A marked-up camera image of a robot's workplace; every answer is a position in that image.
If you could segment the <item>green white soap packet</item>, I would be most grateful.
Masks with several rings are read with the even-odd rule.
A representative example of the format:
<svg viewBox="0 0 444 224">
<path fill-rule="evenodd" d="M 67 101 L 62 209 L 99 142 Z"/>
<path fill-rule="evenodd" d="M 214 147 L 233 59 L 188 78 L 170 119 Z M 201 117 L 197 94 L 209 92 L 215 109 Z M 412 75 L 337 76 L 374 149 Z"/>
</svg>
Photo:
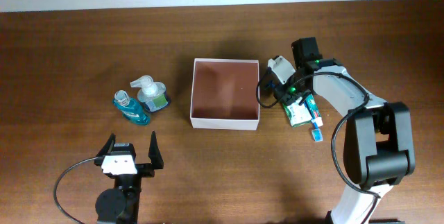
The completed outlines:
<svg viewBox="0 0 444 224">
<path fill-rule="evenodd" d="M 311 121 L 311 115 L 305 104 L 298 105 L 295 101 L 290 105 L 282 105 L 291 127 L 301 126 Z"/>
</svg>

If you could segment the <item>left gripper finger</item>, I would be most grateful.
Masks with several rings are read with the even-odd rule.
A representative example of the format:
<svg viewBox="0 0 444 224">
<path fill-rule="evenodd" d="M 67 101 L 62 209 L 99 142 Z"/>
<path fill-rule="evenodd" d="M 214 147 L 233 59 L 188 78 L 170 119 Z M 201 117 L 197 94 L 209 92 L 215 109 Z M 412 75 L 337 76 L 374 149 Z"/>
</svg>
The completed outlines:
<svg viewBox="0 0 444 224">
<path fill-rule="evenodd" d="M 151 166 L 153 169 L 163 169 L 164 161 L 157 143 L 157 137 L 155 131 L 151 133 L 150 146 L 148 151 L 148 157 L 151 160 Z"/>
<path fill-rule="evenodd" d="M 108 140 L 106 141 L 105 145 L 102 147 L 102 149 L 96 154 L 97 157 L 103 157 L 107 155 L 113 148 L 116 141 L 116 136 L 114 133 L 112 133 Z"/>
</svg>

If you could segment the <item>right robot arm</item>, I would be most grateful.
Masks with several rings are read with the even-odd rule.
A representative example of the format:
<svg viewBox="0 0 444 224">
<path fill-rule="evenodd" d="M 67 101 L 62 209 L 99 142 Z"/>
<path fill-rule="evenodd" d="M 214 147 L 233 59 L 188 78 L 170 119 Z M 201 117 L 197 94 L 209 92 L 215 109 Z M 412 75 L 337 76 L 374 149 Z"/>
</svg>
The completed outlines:
<svg viewBox="0 0 444 224">
<path fill-rule="evenodd" d="M 342 117 L 330 148 L 346 186 L 325 221 L 368 223 L 381 199 L 416 167 L 409 108 L 375 96 L 338 60 L 323 58 L 315 37 L 300 38 L 291 49 L 293 63 L 279 55 L 267 64 L 275 101 L 289 107 L 318 95 Z"/>
</svg>

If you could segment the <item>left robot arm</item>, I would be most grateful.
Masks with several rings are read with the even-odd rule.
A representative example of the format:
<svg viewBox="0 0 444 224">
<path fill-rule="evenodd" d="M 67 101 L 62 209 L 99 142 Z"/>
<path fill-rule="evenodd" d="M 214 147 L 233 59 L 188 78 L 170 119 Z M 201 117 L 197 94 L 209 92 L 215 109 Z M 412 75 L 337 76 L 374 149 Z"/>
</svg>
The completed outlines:
<svg viewBox="0 0 444 224">
<path fill-rule="evenodd" d="M 142 179 L 152 178 L 155 171 L 164 168 L 155 132 L 151 133 L 148 151 L 149 163 L 136 163 L 135 148 L 131 143 L 118 144 L 111 134 L 97 153 L 94 164 L 114 180 L 114 186 L 103 191 L 96 199 L 98 223 L 136 223 Z"/>
</svg>

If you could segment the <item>blue white toothbrush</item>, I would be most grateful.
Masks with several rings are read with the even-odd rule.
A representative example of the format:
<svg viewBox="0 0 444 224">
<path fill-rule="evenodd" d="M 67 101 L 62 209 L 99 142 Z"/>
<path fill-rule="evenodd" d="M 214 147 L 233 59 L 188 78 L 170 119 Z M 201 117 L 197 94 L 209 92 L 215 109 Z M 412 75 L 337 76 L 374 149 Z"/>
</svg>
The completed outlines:
<svg viewBox="0 0 444 224">
<path fill-rule="evenodd" d="M 318 142 L 318 141 L 322 141 L 323 140 L 323 135 L 321 132 L 320 128 L 313 128 L 313 130 L 311 131 L 312 137 L 314 139 L 314 141 Z"/>
</svg>

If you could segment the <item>clear pump soap bottle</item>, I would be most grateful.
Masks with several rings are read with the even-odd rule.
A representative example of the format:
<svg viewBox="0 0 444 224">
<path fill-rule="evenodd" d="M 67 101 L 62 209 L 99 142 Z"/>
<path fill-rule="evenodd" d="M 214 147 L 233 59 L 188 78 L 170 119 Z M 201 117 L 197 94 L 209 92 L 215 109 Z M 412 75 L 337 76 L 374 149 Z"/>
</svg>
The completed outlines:
<svg viewBox="0 0 444 224">
<path fill-rule="evenodd" d="M 171 103 L 164 83 L 156 82 L 151 76 L 145 75 L 130 82 L 132 88 L 139 88 L 137 99 L 148 112 L 157 112 Z"/>
</svg>

